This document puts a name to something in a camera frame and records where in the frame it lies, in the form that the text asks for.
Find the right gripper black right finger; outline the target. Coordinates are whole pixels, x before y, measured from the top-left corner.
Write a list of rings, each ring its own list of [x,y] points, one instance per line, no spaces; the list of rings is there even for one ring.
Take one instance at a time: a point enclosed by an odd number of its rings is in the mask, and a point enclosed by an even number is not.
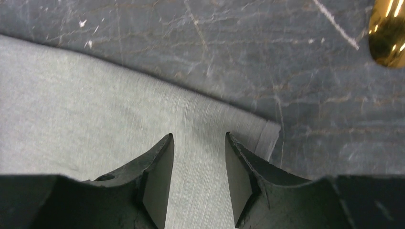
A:
[[[225,161],[237,229],[402,229],[403,175],[288,173],[225,135]]]

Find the grey cloth napkin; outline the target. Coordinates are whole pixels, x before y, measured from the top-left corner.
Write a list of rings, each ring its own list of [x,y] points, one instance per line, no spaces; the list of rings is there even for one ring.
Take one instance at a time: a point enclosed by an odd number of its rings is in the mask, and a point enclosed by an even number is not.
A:
[[[94,179],[172,133],[168,229],[232,229],[225,134],[269,159],[280,129],[97,58],[0,38],[1,173]]]

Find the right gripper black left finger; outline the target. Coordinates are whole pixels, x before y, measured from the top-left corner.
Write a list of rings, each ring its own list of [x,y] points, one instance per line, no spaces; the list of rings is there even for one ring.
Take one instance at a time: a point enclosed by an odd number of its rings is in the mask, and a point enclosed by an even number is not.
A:
[[[63,175],[2,175],[3,229],[162,229],[174,139],[91,181]]]

